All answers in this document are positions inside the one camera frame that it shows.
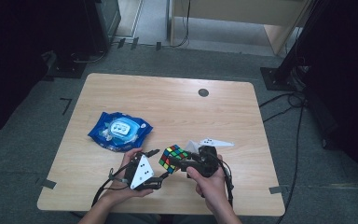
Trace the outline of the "person's left hand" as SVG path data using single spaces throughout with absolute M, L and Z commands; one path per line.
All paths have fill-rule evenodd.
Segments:
M 124 174 L 124 170 L 118 173 L 117 180 L 113 180 L 110 188 L 101 196 L 101 200 L 107 201 L 109 209 L 132 197 L 144 197 L 153 192 L 152 189 L 144 189 L 141 191 L 130 189 L 126 183 L 120 182 L 120 179 L 124 177 Z

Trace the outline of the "blue wet wipes pack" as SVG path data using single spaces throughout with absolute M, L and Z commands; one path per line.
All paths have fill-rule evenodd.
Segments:
M 152 130 L 153 127 L 144 119 L 121 112 L 103 112 L 89 137 L 100 147 L 126 152 L 140 147 Z

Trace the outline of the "multicoloured puzzle cube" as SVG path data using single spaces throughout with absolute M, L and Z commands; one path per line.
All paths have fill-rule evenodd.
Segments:
M 173 156 L 173 157 L 186 157 L 188 155 L 187 152 L 185 152 L 183 149 L 181 149 L 179 146 L 177 145 L 173 145 L 170 147 L 166 147 L 163 151 L 163 153 L 161 154 L 161 157 L 158 161 L 158 163 L 170 174 L 173 174 L 174 172 L 177 171 L 177 167 L 169 161 L 169 157 Z

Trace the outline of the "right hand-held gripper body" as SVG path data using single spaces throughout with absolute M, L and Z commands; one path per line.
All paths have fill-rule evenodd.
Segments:
M 216 143 L 212 139 L 205 139 L 200 142 L 199 154 L 187 152 L 188 155 L 199 156 L 196 161 L 186 161 L 194 163 L 195 168 L 202 176 L 211 177 L 219 167 L 223 169 L 226 177 L 232 177 L 231 169 L 221 159 L 217 157 Z

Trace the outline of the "beige wooden desk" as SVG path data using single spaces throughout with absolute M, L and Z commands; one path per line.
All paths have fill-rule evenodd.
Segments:
M 301 23 L 313 0 L 168 0 L 169 39 L 173 45 L 175 18 L 263 24 L 273 52 L 278 55 Z

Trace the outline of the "person's right hand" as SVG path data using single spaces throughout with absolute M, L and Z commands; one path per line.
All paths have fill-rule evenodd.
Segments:
M 204 197 L 214 215 L 222 216 L 230 207 L 227 200 L 225 176 L 221 166 L 210 177 L 202 176 L 194 167 L 186 168 L 187 174 L 197 183 L 196 192 Z

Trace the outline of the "black metal stand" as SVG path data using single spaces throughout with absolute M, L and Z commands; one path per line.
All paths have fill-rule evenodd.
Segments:
M 296 41 L 291 47 L 281 65 L 277 68 L 261 67 L 260 71 L 264 79 L 266 88 L 270 91 L 295 91 L 293 84 L 292 70 L 297 66 L 304 65 L 305 47 L 307 37 L 318 20 L 320 14 L 320 6 L 323 0 L 308 0 L 310 3 L 306 9 L 302 10 L 302 17 L 296 21 L 292 27 L 295 29 L 297 25 L 302 24 L 302 29 L 296 36 Z

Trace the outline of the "white wet wipe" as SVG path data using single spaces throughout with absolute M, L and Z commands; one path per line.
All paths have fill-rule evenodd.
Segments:
M 190 152 L 190 153 L 199 154 L 200 147 L 201 147 L 200 143 L 189 140 L 185 146 L 185 151 Z

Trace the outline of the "black tape corner mark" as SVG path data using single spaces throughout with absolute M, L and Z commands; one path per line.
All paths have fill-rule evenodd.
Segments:
M 72 98 L 60 98 L 61 101 L 65 102 L 64 110 L 62 111 L 62 115 L 65 115 L 71 105 L 73 99 Z

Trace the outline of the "black curtain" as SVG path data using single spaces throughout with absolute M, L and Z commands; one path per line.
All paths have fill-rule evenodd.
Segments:
M 306 89 L 333 122 L 322 122 L 326 144 L 358 163 L 358 0 L 316 0 L 296 56 L 310 70 Z
M 48 72 L 42 55 L 72 61 L 69 29 L 79 0 L 0 0 L 0 130 L 33 86 Z

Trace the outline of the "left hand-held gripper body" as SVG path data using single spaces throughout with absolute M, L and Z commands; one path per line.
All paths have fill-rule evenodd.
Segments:
M 143 153 L 137 153 L 130 161 L 125 171 L 125 179 L 130 189 L 160 189 L 155 185 L 157 178 L 148 161 L 148 157 Z

